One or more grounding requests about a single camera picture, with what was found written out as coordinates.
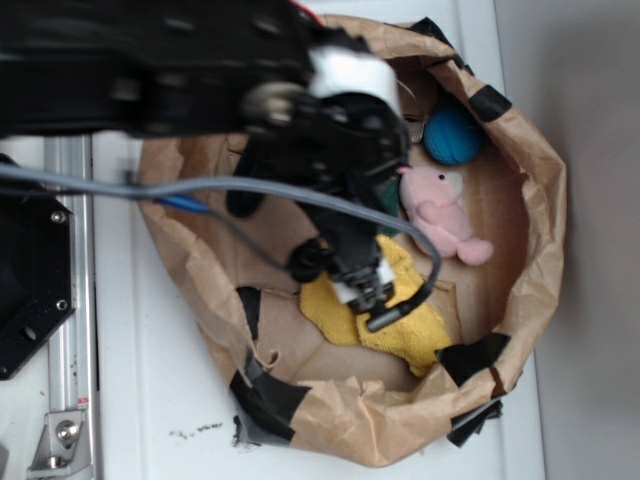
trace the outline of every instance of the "yellow cloth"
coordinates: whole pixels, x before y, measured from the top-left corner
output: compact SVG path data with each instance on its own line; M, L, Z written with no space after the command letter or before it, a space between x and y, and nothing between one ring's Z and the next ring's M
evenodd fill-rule
M423 280L405 249L384 235L378 235L378 244L396 274L395 294L386 304L390 307L411 297ZM341 304L326 274L302 286L300 309L331 343L363 345L393 353L409 362L411 371L418 377L425 376L436 362L434 351L452 343L443 318L427 303L392 325L371 333L366 327L369 314L356 316L347 305Z

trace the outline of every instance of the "brown paper bag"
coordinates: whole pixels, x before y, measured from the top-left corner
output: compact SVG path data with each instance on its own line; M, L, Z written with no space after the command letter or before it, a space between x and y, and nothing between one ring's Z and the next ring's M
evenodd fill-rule
M514 388L558 302L565 166L529 121L475 78L446 43L369 20L324 20L364 36L425 112L435 105L439 83L490 137L479 158L457 169L466 179L464 200L474 230L494 243L496 253L481 267L446 260L429 300L459 345L440 352L440 363L421 380L397 357L331 345L301 314L299 285L261 262L227 229L158 204L143 203L142 211L229 382L251 440L383 466L461 432L474 417L486 418ZM405 109L412 106L415 101L405 98ZM236 134L148 141L141 179L230 175L245 142ZM430 160L415 147L411 161ZM225 211L224 193L197 197ZM283 263L315 235L302 211L281 198L268 198L249 219L229 220ZM410 239L399 241L428 274L430 260ZM459 435L450 438L460 443Z

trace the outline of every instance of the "pink plush pig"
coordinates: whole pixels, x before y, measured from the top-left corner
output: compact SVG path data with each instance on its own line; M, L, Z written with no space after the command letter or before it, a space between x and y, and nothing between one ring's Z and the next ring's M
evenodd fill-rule
M462 208L459 173L431 167L402 167L400 200L409 220L447 258L458 255L467 265L481 265L493 254L493 244L473 236Z

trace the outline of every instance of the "blue ball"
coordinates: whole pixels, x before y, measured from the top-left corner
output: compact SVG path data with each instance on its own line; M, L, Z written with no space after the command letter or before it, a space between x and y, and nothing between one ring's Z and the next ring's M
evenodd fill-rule
M437 110L424 129L427 152L444 165L463 165L480 153L486 134L460 104Z

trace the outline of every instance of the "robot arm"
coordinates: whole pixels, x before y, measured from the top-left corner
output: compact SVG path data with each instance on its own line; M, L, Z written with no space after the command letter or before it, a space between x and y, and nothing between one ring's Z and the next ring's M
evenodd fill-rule
M0 136L244 130L251 140L236 175L374 209L407 164L391 68L286 0L3 0L0 97ZM227 205L246 216L259 202L238 193ZM408 313L384 307L392 275L377 227L304 209L320 236L294 250L292 276L327 271L338 297L373 324Z

